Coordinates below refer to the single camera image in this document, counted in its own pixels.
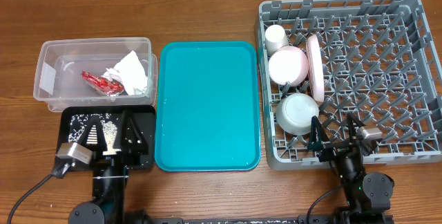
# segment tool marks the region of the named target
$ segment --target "blue mat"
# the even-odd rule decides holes
[[[245,171],[261,158],[256,52],[178,42],[160,57],[155,161],[165,171]]]

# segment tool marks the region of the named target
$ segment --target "plastic drying rack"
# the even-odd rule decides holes
[[[265,30],[285,28],[290,45],[305,51],[317,35],[323,57],[325,101],[320,121],[334,142],[348,136],[352,112],[385,138],[365,163],[442,160],[441,65],[421,0],[276,0],[260,4],[258,57],[263,93],[267,162],[272,169],[326,168],[308,152],[308,135],[292,136],[274,113],[282,88],[269,79]],[[290,93],[309,90],[308,81]]]

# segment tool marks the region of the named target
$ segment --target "white napkin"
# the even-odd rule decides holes
[[[102,77],[123,84],[128,95],[141,95],[147,91],[147,77],[135,51],[130,52],[113,68],[107,68]]]

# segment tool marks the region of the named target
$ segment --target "red wrapper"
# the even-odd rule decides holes
[[[81,72],[81,76],[101,95],[116,96],[124,91],[124,87],[119,82],[110,82],[103,77],[96,77],[85,71]]]

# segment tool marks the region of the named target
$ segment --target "transparent plastic bin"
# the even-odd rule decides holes
[[[86,71],[100,76],[132,50],[148,80],[143,95],[101,96],[81,77]],[[35,71],[34,98],[61,112],[70,106],[154,105],[157,92],[157,57],[145,37],[117,37],[47,41],[41,47]]]

